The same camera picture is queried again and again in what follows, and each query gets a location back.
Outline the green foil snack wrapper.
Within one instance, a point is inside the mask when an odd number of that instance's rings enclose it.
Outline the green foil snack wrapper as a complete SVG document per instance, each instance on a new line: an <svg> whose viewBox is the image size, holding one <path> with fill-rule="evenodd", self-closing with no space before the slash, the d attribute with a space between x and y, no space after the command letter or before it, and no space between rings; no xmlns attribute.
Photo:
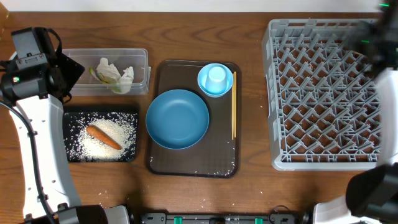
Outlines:
<svg viewBox="0 0 398 224"><path fill-rule="evenodd" d="M91 75L96 77L102 84L107 84L108 89L112 90L114 93L121 94L121 87L118 85L118 80L114 77L107 77L101 73L95 72L91 67L89 68Z"/></svg>

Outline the white tissue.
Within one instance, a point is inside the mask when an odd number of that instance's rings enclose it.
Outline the white tissue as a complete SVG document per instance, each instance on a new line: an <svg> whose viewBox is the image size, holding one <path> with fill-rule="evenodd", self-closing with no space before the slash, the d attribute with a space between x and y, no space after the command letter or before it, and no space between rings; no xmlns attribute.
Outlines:
<svg viewBox="0 0 398 224"><path fill-rule="evenodd" d="M96 68L96 72L107 77L116 78L118 80L118 85L121 87L121 95L130 91L131 85L134 81L133 67L127 67L123 70L123 75L121 75L116 66L113 63L109 63L108 59L106 58L100 59L99 65Z"/></svg>

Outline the orange carrot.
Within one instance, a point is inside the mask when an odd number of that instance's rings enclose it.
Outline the orange carrot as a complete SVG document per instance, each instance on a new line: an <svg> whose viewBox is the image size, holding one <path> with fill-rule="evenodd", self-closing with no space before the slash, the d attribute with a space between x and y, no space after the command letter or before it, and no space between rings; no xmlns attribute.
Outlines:
<svg viewBox="0 0 398 224"><path fill-rule="evenodd" d="M102 143L106 144L107 146L115 149L115 150L121 150L122 147L111 137L109 137L105 132L100 130L100 128L97 128L96 126L88 126L86 127L86 132L96 138L97 140L101 141Z"/></svg>

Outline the dark blue plate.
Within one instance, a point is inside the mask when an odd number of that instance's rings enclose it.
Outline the dark blue plate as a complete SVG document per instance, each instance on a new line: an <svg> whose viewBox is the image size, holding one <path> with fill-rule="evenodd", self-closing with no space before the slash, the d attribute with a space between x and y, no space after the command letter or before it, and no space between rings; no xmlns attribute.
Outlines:
<svg viewBox="0 0 398 224"><path fill-rule="evenodd" d="M206 134L210 114L206 103L192 91L174 89L157 96L146 114L149 136L158 145L186 149Z"/></svg>

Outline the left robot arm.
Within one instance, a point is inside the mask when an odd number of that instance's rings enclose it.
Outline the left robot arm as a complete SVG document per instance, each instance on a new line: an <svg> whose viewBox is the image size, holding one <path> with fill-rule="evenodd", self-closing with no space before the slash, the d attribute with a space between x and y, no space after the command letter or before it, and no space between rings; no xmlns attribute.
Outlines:
<svg viewBox="0 0 398 224"><path fill-rule="evenodd" d="M16 126L25 182L24 223L130 223L126 206L82 205L63 140L63 104L85 71L54 47L44 27L12 32L15 56L1 62L1 105Z"/></svg>

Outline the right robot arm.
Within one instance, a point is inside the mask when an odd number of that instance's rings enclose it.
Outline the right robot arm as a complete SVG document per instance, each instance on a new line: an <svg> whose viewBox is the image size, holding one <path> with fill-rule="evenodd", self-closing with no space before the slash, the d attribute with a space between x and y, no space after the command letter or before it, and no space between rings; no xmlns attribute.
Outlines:
<svg viewBox="0 0 398 224"><path fill-rule="evenodd" d="M379 159L351 178L344 196L316 204L302 223L397 223L397 0L379 7L379 19L360 22L348 38L349 48L371 64L380 102Z"/></svg>

